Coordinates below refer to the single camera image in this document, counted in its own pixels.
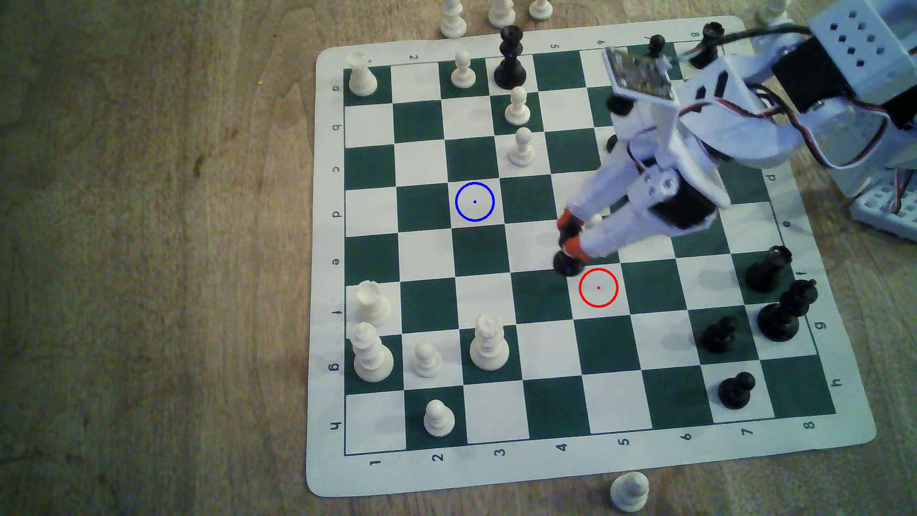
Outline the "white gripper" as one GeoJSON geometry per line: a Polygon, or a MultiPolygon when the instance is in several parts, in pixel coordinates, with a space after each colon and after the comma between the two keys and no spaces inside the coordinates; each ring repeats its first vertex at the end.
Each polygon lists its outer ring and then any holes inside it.
{"type": "Polygon", "coordinates": [[[640,240],[709,226],[729,196],[717,157],[674,107],[609,101],[616,142],[609,164],[598,170],[567,202],[559,231],[579,231],[562,243],[562,256],[582,263],[617,252],[640,240]],[[627,196],[628,205],[588,222],[627,196]]]}

